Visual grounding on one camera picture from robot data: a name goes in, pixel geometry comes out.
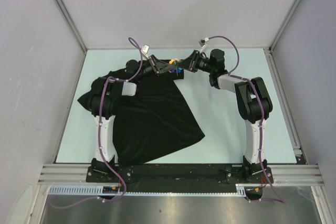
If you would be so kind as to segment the colourful pom-pom brooch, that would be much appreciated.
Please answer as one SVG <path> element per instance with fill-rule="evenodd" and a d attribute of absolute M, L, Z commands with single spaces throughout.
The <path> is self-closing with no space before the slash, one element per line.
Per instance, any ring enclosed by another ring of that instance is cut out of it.
<path fill-rule="evenodd" d="M 181 59 L 174 58 L 169 61 L 169 64 L 173 66 L 172 69 L 169 70 L 169 73 L 175 73 L 179 74 L 183 70 L 182 68 L 179 67 L 179 63 L 181 62 Z"/>

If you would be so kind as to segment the black t-shirt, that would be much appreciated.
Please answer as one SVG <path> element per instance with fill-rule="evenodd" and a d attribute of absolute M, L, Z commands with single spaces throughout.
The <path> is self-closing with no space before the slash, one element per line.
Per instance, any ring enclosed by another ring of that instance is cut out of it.
<path fill-rule="evenodd" d="M 124 78 L 124 74 L 125 68 L 103 77 Z M 120 165 L 144 164 L 190 147 L 204 138 L 176 85 L 176 81 L 183 78 L 183 71 L 178 75 L 168 72 L 147 76 L 135 82 L 137 91 L 134 96 L 121 98 L 113 124 L 115 162 Z M 87 111 L 89 91 L 78 99 Z"/>

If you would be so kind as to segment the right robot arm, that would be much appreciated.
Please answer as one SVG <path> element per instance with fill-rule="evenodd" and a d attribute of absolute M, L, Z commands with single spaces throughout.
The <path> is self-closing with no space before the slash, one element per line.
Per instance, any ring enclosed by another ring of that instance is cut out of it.
<path fill-rule="evenodd" d="M 221 49 L 213 49 L 208 58 L 195 50 L 186 59 L 171 64 L 176 69 L 207 72 L 212 87 L 235 94 L 239 115 L 246 125 L 246 151 L 239 173 L 249 183 L 259 178 L 262 182 L 269 182 L 271 173 L 267 171 L 264 136 L 273 105 L 263 79 L 230 74 L 225 68 L 225 53 Z"/>

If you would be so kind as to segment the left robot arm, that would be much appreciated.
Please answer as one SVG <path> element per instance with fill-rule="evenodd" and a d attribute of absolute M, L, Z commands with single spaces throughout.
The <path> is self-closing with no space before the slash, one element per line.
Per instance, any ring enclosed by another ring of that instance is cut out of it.
<path fill-rule="evenodd" d="M 136 94 L 136 81 L 167 72 L 174 72 L 173 61 L 165 62 L 154 55 L 141 56 L 141 61 L 129 60 L 125 65 L 124 78 L 99 77 L 91 84 L 87 102 L 88 110 L 94 116 L 98 142 L 95 157 L 91 161 L 94 172 L 105 182 L 115 178 L 114 159 L 117 151 L 113 144 L 113 124 L 123 96 Z"/>

